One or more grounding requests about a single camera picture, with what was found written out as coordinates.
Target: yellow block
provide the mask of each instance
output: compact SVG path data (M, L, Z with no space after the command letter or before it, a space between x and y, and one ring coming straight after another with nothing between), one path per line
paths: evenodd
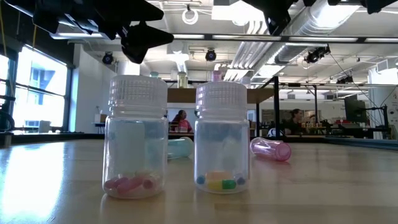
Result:
M222 190L223 189L223 182L219 181L209 181L207 182L207 188L209 190Z
M213 171L206 173L206 181L218 180L231 180L233 179L232 174L230 172L225 171Z

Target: pink plastic tube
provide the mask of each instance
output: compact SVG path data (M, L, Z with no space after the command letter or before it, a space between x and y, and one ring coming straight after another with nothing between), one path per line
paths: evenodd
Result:
M290 146L282 141L271 141L261 137L250 142L250 150L254 155L276 161L286 161L292 155Z

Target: clear vial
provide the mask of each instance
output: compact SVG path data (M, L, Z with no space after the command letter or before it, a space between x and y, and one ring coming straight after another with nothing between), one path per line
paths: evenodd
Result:
M247 89L230 82L209 82L197 88L195 123L196 186L218 194L246 190L249 180Z
M120 75L111 80L106 119L103 190L116 198L144 198L164 188L167 165L167 84Z

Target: table surface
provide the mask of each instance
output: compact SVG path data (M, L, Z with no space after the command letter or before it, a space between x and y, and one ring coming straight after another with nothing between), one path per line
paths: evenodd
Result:
M169 161L165 191L142 200L102 191L102 140L0 149L0 223L397 223L398 152L291 147L289 163L253 158L233 195L197 190L193 161Z

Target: green block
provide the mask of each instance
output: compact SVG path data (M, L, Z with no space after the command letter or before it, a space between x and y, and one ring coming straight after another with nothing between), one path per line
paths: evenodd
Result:
M233 190L235 187L235 180L223 180L223 190Z

